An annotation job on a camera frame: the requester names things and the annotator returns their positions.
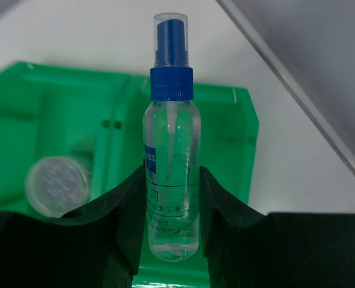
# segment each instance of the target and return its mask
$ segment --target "container lid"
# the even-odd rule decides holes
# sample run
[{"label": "container lid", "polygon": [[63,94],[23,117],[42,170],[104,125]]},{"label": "container lid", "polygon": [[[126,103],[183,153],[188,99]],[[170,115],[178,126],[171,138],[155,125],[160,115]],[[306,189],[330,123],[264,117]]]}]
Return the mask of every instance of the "container lid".
[{"label": "container lid", "polygon": [[179,13],[154,16],[154,68],[151,99],[193,99],[193,71],[188,63],[188,17]]},{"label": "container lid", "polygon": [[89,171],[68,156],[46,157],[35,163],[26,177],[31,206],[47,217],[61,217],[88,202]]}]

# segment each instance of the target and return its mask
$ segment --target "liquid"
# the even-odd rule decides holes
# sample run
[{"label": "liquid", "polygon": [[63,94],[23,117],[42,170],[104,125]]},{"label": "liquid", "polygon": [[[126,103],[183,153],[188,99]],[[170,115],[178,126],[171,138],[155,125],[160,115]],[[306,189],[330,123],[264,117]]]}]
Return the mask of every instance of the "liquid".
[{"label": "liquid", "polygon": [[177,115],[174,134],[168,133],[163,103],[154,103],[144,115],[150,250],[167,261],[184,260],[199,245],[201,122],[190,102],[179,103]]}]

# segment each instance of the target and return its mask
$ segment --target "green plastic tray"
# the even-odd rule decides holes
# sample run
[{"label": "green plastic tray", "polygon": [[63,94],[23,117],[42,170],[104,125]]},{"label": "green plastic tray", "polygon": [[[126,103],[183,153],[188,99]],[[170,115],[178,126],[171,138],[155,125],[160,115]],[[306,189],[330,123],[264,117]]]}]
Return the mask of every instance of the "green plastic tray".
[{"label": "green plastic tray", "polygon": [[[202,119],[201,164],[248,202],[258,119],[248,91],[195,84]],[[144,156],[147,77],[19,62],[0,72],[0,210],[36,213],[25,199],[28,169],[40,158],[74,155],[92,165],[91,200],[116,187]],[[164,262],[144,232],[133,287],[209,287],[201,247],[183,262]]]}]

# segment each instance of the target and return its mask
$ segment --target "blue logo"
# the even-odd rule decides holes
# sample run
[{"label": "blue logo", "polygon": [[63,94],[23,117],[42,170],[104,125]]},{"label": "blue logo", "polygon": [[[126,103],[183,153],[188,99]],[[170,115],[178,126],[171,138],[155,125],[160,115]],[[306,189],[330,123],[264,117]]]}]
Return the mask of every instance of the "blue logo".
[{"label": "blue logo", "polygon": [[156,174],[156,149],[152,147],[145,147],[145,167]]}]

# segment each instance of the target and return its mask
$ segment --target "round container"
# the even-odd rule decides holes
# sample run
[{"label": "round container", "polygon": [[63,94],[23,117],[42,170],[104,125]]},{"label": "round container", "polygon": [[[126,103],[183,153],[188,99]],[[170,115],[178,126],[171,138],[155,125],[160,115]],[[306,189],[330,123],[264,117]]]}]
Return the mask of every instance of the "round container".
[{"label": "round container", "polygon": [[89,175],[90,171],[73,157],[43,158],[28,172],[26,197],[40,214],[59,218],[88,202]]}]

